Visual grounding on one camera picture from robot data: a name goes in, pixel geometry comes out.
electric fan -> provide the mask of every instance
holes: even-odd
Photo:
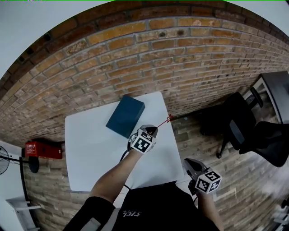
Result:
[[[9,158],[8,153],[6,152],[4,148],[0,147],[0,175],[6,172],[10,164],[9,159],[6,159],[6,158]]]
[[[13,164],[16,164],[15,162],[28,163],[31,172],[33,172],[33,173],[38,172],[39,160],[37,157],[29,157],[28,161],[24,161],[22,159],[20,159],[20,160],[12,159],[10,157],[9,157],[9,154],[7,153],[7,151],[5,150],[5,148],[0,146],[0,175],[3,174],[7,170],[10,162]]]

red box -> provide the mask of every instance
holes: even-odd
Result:
[[[60,147],[54,147],[37,141],[27,142],[25,144],[25,156],[62,159],[62,150]]]

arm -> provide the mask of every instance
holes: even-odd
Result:
[[[213,197],[210,194],[204,194],[200,191],[196,193],[199,200],[199,210],[209,218],[220,231],[224,231],[223,222],[218,214],[217,208],[213,201]]]
[[[132,149],[128,155],[95,183],[90,196],[101,197],[113,203],[121,192],[129,174],[142,154]]]

table top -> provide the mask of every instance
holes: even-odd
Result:
[[[262,73],[262,78],[284,124],[289,123],[289,74],[287,71]]]
[[[158,126],[168,117],[160,92],[135,97],[145,104],[133,133],[142,125]],[[113,168],[126,151],[125,137],[107,128],[119,102],[70,115],[65,119],[65,152],[70,188],[90,191],[95,182]],[[159,185],[184,176],[171,123],[163,124],[154,148],[141,157],[126,185],[132,189]]]

white desk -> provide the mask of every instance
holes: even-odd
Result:
[[[144,102],[133,132],[141,125],[160,125],[168,112],[160,92],[136,97]],[[70,188],[90,191],[95,182],[113,168],[126,150],[127,139],[105,125],[119,102],[96,107],[65,119],[65,151]],[[183,178],[184,172],[171,123],[158,131],[154,148],[138,161],[126,185],[132,189],[159,185]]]

